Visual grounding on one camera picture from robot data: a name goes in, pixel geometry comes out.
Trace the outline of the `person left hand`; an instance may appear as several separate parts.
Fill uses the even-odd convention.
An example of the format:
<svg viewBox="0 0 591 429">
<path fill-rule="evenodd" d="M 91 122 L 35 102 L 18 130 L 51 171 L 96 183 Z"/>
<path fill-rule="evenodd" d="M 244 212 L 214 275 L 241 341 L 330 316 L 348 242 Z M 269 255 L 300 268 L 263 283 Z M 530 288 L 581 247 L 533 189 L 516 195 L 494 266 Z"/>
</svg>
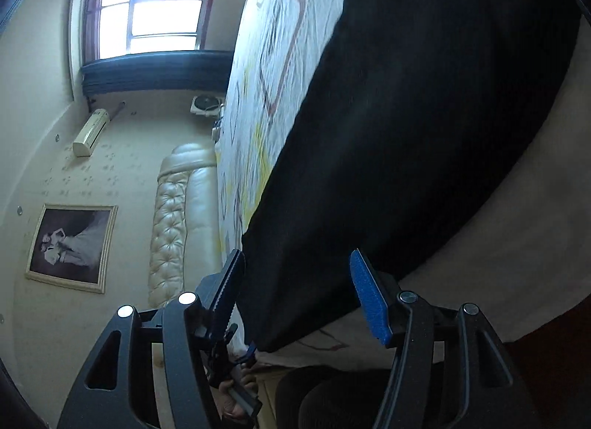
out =
<svg viewBox="0 0 591 429">
<path fill-rule="evenodd" d="M 257 394 L 259 392 L 259 384 L 257 384 L 256 375 L 252 373 L 252 369 L 243 363 L 240 366 L 239 374 L 243 387 Z M 221 416 L 224 419 L 243 424 L 247 421 L 247 415 L 242 406 L 235 400 L 235 397 L 231 395 L 230 390 L 232 387 L 233 382 L 231 380 L 223 381 L 219 384 L 217 389 L 217 408 L 221 411 Z"/>
</svg>

